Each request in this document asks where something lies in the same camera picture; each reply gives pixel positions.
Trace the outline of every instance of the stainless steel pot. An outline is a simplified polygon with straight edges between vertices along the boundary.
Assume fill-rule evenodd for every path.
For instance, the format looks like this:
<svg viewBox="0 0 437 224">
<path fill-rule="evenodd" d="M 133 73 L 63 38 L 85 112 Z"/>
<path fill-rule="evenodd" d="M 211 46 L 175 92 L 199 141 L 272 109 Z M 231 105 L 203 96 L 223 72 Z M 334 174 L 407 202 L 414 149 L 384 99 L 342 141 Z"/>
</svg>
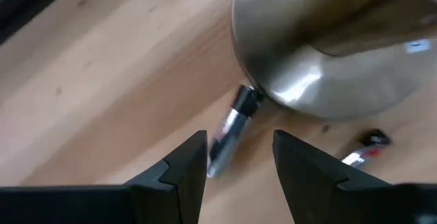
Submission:
<svg viewBox="0 0 437 224">
<path fill-rule="evenodd" d="M 397 104 L 436 72 L 437 0 L 234 0 L 242 86 L 212 142 L 208 176 L 230 163 L 267 96 L 328 120 Z"/>
</svg>

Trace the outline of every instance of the wooden floor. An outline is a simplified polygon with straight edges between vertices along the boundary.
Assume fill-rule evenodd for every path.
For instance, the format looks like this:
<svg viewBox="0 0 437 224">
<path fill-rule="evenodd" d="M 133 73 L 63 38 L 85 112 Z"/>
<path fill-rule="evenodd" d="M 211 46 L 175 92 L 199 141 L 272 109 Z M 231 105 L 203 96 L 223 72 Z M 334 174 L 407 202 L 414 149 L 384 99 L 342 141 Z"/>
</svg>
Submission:
<svg viewBox="0 0 437 224">
<path fill-rule="evenodd" d="M 0 47 L 0 184 L 122 183 L 197 130 L 214 133 L 244 82 L 231 0 L 58 0 Z M 342 156 L 378 127 L 393 138 L 366 171 L 437 182 L 437 78 L 385 113 L 324 122 L 267 103 L 200 223 L 291 223 L 272 159 L 283 129 Z"/>
</svg>

